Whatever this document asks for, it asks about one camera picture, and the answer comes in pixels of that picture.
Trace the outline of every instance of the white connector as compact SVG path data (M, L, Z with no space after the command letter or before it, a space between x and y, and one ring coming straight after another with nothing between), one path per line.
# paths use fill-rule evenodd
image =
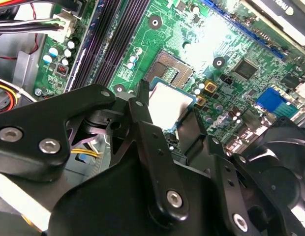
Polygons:
M63 29L51 31L48 36L59 43L63 43L66 38L70 37L71 34L74 33L76 17L64 11L60 14L54 15L53 19L59 19L64 22L64 24L62 24Z

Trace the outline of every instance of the screw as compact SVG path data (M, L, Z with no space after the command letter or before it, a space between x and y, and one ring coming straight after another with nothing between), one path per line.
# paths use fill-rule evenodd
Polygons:
M107 91L101 91L101 94L106 97L110 97L110 94Z
M219 144L219 141L217 140L217 138L213 138L213 142L214 142L215 144Z
M171 204L171 206L175 208L180 208L182 206L181 196L173 190L167 192L167 200Z
M243 156L239 156L239 159L243 162L246 163L246 159Z
M143 104L142 104L140 101L136 101L136 104L137 104L138 106L140 106L140 107L143 106Z
M233 221L238 226L239 229L241 229L243 232L247 232L248 227L246 221L240 216L239 214L233 215Z
M39 88L36 88L34 90L34 94L39 97L39 96L41 96L43 94L43 91L41 89L39 89Z
M16 142L23 137L23 133L14 127L7 127L0 131L0 139L5 142Z
M60 150L61 145L55 139L44 139L39 143L39 148L43 153L55 154Z

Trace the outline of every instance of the black chip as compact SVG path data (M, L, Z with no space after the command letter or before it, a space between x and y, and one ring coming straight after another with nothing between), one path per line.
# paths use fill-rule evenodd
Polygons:
M218 99L219 98L219 95L218 94L214 94L213 95L213 99Z
M241 60L234 68L234 72L236 72L238 75L240 75L246 80L252 78L252 76L255 74L257 70L258 70L257 67L255 67L246 60Z
M204 112L206 112L206 111L208 111L208 110L209 110L209 107L204 107L204 108L203 108L203 111L204 111Z
M50 68L54 70L56 68L56 64L50 63Z
M195 16L193 19L194 23L198 23L200 21L201 18L199 18L198 16Z
M177 10L184 11L185 9L186 9L186 4L182 1L180 1L178 6L177 6Z
M299 78L290 73L285 75L285 77L280 82L285 84L290 89L295 89L300 84Z
M248 94L249 96L253 96L256 93L256 91L254 89L252 89Z

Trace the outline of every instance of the blue connector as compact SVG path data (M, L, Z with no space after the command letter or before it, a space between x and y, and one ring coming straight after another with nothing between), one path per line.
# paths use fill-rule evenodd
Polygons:
M218 7L215 3L213 3L211 0L199 0L201 3L207 5L210 9L213 9L216 11L220 16L224 17L228 22L234 24L236 27L238 27L243 33L245 33L247 36L252 38L255 42L259 43L261 46L263 46L265 49L269 50L271 53L273 53L276 57L280 59L284 59L284 55L278 51L275 48L270 48L266 41L258 37L255 33L248 30L245 26L243 26L239 22L235 22L230 19L229 14L224 12L220 7Z

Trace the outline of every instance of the electrolytic capacitor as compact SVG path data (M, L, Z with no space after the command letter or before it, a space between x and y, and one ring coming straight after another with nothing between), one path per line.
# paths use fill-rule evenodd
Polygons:
M52 57L50 56L50 55L44 55L43 56L43 61L45 62L45 63L52 63Z
M73 55L73 53L69 49L64 50L64 56L66 58L70 58L70 57L72 57L72 55Z
M238 107L233 107L232 112L238 117L241 115L241 111L239 110Z
M70 50L73 50L75 48L77 48L79 45L79 39L78 38L72 38L70 39L68 42L67 42L67 47L70 49Z
M199 95L201 93L201 90L198 88L198 86L193 86L192 91L195 95Z
M49 49L49 53L53 57L57 57L61 53L61 49L58 46L54 46Z
M220 103L215 103L214 105L213 105L213 107L216 109L216 111L218 111L218 112L222 112L222 110L223 110L223 106L220 104Z
M137 62L138 61L138 55L136 55L136 54L131 55L130 58L129 58L129 61L131 63Z
M129 63L127 64L127 68L128 68L129 70L134 69L134 67L135 67L135 64L134 64L134 63L129 62Z
M228 112L228 117L233 121L238 119L238 117L233 112Z
M204 89L205 88L205 84L204 84L203 81L198 81L198 82L196 82L196 84L197 84L199 89Z
M69 64L73 61L73 58L63 58L61 60L62 65L69 66Z
M204 117L204 121L207 123L207 124L212 124L213 123L213 119L210 115L205 115Z

